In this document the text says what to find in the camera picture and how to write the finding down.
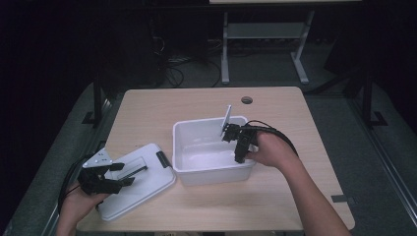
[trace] person's right hand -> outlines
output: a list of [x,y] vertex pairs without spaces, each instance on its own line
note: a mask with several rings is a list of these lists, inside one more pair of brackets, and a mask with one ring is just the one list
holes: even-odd
[[266,132],[257,132],[257,140],[259,150],[249,152],[246,155],[247,158],[266,166],[275,167],[281,172],[287,166],[300,162],[297,154],[280,137]]

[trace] wooden table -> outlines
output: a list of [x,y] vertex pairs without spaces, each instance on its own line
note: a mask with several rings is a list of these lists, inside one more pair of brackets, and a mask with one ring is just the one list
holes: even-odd
[[[241,98],[251,96],[252,104]],[[186,88],[129,90],[123,98],[106,149],[115,159],[149,143],[172,156],[172,127],[178,121],[232,115],[264,121],[283,132],[320,190],[342,195],[325,147],[298,88]],[[347,203],[332,203],[349,229]],[[185,187],[176,183],[126,215],[110,222],[93,210],[78,225],[83,231],[247,231],[302,230],[296,205],[282,174],[255,165],[246,181]]]

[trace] hand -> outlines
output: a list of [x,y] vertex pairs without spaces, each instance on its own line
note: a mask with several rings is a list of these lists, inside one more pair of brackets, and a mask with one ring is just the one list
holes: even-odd
[[89,196],[79,187],[77,182],[73,184],[64,200],[59,215],[57,226],[57,236],[75,235],[77,223],[82,220],[89,212],[101,203],[108,194],[97,194]]
[[297,154],[280,137],[266,132],[257,132],[259,150],[249,152],[246,157],[266,166],[284,171],[288,165],[300,162]]

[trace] plastic container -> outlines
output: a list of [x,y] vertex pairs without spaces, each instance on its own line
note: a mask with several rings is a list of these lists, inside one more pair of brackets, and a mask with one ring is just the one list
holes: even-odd
[[[242,181],[249,178],[253,160],[234,160],[236,141],[221,140],[224,118],[177,122],[173,127],[172,164],[182,183],[187,186]],[[244,125],[243,116],[230,117],[230,123]]]

